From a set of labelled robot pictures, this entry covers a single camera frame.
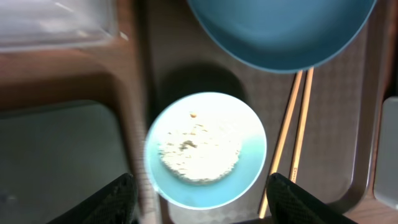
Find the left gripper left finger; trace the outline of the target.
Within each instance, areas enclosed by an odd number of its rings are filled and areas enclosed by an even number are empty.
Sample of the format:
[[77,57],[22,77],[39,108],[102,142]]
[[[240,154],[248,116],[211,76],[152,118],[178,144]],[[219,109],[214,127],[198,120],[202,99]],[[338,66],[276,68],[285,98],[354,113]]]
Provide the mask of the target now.
[[49,224],[138,224],[138,189],[125,173]]

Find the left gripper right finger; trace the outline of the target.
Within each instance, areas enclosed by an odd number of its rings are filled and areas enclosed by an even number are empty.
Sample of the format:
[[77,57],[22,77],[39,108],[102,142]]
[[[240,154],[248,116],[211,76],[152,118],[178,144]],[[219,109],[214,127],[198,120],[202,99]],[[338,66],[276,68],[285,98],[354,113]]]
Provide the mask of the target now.
[[280,173],[269,177],[266,195],[276,224],[356,224]]

